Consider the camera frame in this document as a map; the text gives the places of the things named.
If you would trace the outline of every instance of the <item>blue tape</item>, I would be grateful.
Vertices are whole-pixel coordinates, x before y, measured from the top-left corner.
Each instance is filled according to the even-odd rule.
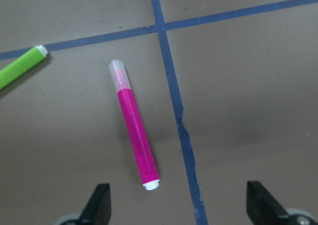
[[[84,46],[84,45],[91,45],[91,44],[97,44],[107,41],[113,41],[113,40],[119,40],[129,37],[135,37],[140,35],[146,35],[151,33],[149,30],[150,27],[143,27],[143,28],[137,28],[137,29],[131,29],[131,30],[124,30],[119,31],[115,33],[109,33],[104,35],[96,35],[91,37],[85,37],[81,39],[75,39],[75,40],[67,40],[63,42],[53,43],[53,44],[47,44],[45,47],[47,50],[50,51],[56,51],[56,50],[63,50],[63,49],[69,49],[74,48],[78,46]],[[28,51],[30,48],[20,49],[20,50],[13,50],[9,52],[0,53],[0,60],[7,60],[11,58],[17,58],[23,55],[26,51]]]
[[[163,18],[163,13],[160,5],[160,0],[152,0],[154,14],[156,19],[156,24],[158,27],[158,38],[161,48],[161,54],[163,57],[163,63],[165,67],[165,73],[167,76],[167,81],[169,85],[170,96],[173,105],[173,111],[175,120],[177,123],[179,139],[182,148],[183,160],[185,165],[185,170],[187,173],[190,194],[192,198],[192,203],[194,205],[195,219],[198,225],[208,225],[208,219],[206,216],[206,211],[204,208],[204,203],[201,200],[200,187],[197,181],[197,176],[195,172],[195,159],[192,149],[192,144],[190,136],[186,131],[182,118],[183,118],[183,105],[181,100],[181,94],[178,86],[177,77],[174,70],[174,65],[172,61],[171,50],[169,46],[169,41],[167,33],[165,31],[165,23]]]
[[[221,20],[228,20],[228,19],[232,19],[232,18],[247,16],[247,15],[254,15],[254,14],[259,14],[259,13],[264,13],[264,12],[269,12],[269,11],[274,11],[274,10],[280,10],[280,9],[300,6],[300,5],[307,5],[307,4],[312,4],[312,3],[316,3],[316,2],[318,2],[318,0],[280,1],[280,2],[276,2],[276,3],[259,5],[259,6],[254,6],[254,7],[249,7],[249,8],[239,9],[239,10],[233,10],[233,11],[228,11],[228,12],[223,12],[223,13],[218,13],[218,14],[206,15],[206,16],[196,17],[196,18],[192,18],[192,19],[169,22],[165,25],[165,29],[166,30],[174,30],[174,29],[178,29],[178,28],[184,28],[184,27],[189,27],[189,26],[194,26],[194,25],[201,25],[201,24],[206,24],[206,23],[211,23],[211,22],[216,22],[216,21],[221,21]]]
[[[131,29],[126,31],[119,31],[119,32],[110,33],[110,34],[85,37],[81,39],[68,40],[68,41],[48,44],[45,46],[47,47],[49,51],[68,49],[68,48],[73,48],[78,46],[97,44],[101,42],[119,40],[119,39],[139,36],[139,35],[145,35],[148,33],[163,32],[165,30],[173,30],[173,29],[206,24],[206,23],[211,23],[215,21],[227,20],[231,18],[242,17],[242,16],[247,16],[252,14],[264,13],[268,11],[285,9],[285,8],[290,8],[290,7],[300,6],[300,5],[307,5],[307,4],[317,3],[318,0],[286,0],[286,1],[276,2],[276,3],[255,6],[255,7],[249,7],[249,8],[240,9],[240,10],[234,10],[234,11],[228,11],[228,12],[223,12],[218,14],[192,18],[192,19],[179,20],[179,21],[174,21],[169,23],[164,23],[162,9],[161,9],[159,0],[152,0],[152,2],[154,5],[154,13],[155,13],[157,25],[152,25],[152,26],[144,27],[144,28]],[[24,49],[18,49],[18,50],[13,50],[8,52],[2,52],[0,53],[0,60],[17,58],[21,56],[22,54],[24,54],[29,49],[30,48],[24,48]]]

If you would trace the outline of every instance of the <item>concrete floor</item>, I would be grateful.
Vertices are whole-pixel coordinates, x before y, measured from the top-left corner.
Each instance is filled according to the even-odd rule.
[[[166,22],[283,0],[160,0]],[[318,217],[318,4],[168,31],[209,224],[246,182]],[[151,0],[0,0],[1,52],[155,24]],[[108,62],[125,63],[160,173],[140,183]],[[0,60],[0,69],[14,59]],[[0,221],[53,224],[109,182],[110,224],[196,224],[155,33],[49,52],[0,91]]]

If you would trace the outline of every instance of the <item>pink marker barrel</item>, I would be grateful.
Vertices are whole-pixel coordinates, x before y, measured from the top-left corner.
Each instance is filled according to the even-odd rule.
[[[156,189],[159,186],[158,171],[124,65],[120,60],[112,60],[109,68],[115,83],[142,184],[147,190]]]

